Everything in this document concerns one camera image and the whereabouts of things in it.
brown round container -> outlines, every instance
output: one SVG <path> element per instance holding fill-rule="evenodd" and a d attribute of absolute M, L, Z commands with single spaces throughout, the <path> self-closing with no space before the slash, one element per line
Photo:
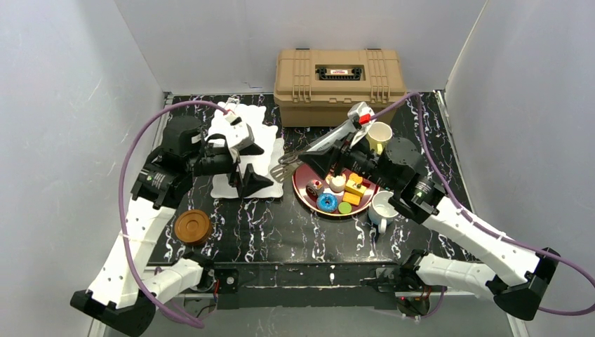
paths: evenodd
<path fill-rule="evenodd" d="M 213 233 L 210 219 L 203 211 L 191 209 L 182 213 L 173 226 L 175 236 L 190 246 L 204 244 Z"/>

mug handle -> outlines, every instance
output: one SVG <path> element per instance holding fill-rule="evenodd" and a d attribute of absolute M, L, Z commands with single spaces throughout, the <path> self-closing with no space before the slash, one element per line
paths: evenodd
<path fill-rule="evenodd" d="M 384 234 L 387 231 L 387 224 L 388 224 L 387 219 L 382 218 L 382 220 L 380 221 L 380 224 L 378 225 L 378 232 L 380 234 Z"/>

round tray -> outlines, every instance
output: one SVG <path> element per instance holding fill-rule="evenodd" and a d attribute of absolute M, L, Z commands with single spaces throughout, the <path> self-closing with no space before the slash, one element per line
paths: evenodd
<path fill-rule="evenodd" d="M 350 170 L 345 169 L 345 170 L 343 170 L 343 173 L 349 179 L 349 174 L 351 174 L 352 172 Z M 334 194 L 337 197 L 337 199 L 339 200 L 339 202 L 341 202 L 341 200 L 343 199 L 344 192 L 334 193 L 333 191 L 331 191 L 328 186 L 328 183 L 326 182 L 326 179 L 324 179 L 324 180 L 320 179 L 320 177 L 317 176 L 317 174 L 310 168 L 310 166 L 308 166 L 306 164 L 301 165 L 300 167 L 297 168 L 297 170 L 295 170 L 292 180 L 293 180 L 293 190 L 295 190 L 297 197 L 300 198 L 300 200 L 302 200 L 302 202 L 306 206 L 315 210 L 317 213 L 324 214 L 326 216 L 338 217 L 338 218 L 343 217 L 343 216 L 352 216 L 352 215 L 357 214 L 357 213 L 365 210 L 366 208 L 368 208 L 368 206 L 370 206 L 370 204 L 372 203 L 372 197 L 374 197 L 374 194 L 376 194 L 376 192 L 379 189 L 379 187 L 376 184 L 372 184 L 370 181 L 364 179 L 362 185 L 366 186 L 368 189 L 366 190 L 366 192 L 363 193 L 363 197 L 361 198 L 359 205 L 358 206 L 352 205 L 351 213 L 341 214 L 341 213 L 339 213 L 338 210 L 334 211 L 332 213 L 326 213 L 326 212 L 323 212 L 318 209 L 318 207 L 316 206 L 315 198 L 310 197 L 308 195 L 308 193 L 306 192 L 306 185 L 308 184 L 308 182 L 311 180 L 321 181 L 322 185 L 323 185 L 324 193 Z"/>

yellow mug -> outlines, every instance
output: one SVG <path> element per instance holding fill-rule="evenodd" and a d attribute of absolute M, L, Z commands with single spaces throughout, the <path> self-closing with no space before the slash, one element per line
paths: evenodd
<path fill-rule="evenodd" d="M 375 151 L 378 154 L 382 154 L 382 151 L 387 146 L 387 143 L 392 138 L 392 128 L 389 124 L 382 123 L 381 121 L 375 121 L 370 126 L 370 130 L 366 134 L 366 139 L 370 143 L 370 150 Z"/>

gray floor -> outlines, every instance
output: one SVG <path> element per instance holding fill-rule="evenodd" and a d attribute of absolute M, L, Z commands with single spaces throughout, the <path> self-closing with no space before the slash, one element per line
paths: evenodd
<path fill-rule="evenodd" d="M 506 314 L 473 296 L 447 296 L 440 311 L 416 324 L 397 311 L 371 308 L 253 308 L 222 310 L 196 330 L 160 315 L 143 337 L 156 336 L 513 336 Z M 122 337 L 108 330 L 106 337 Z"/>

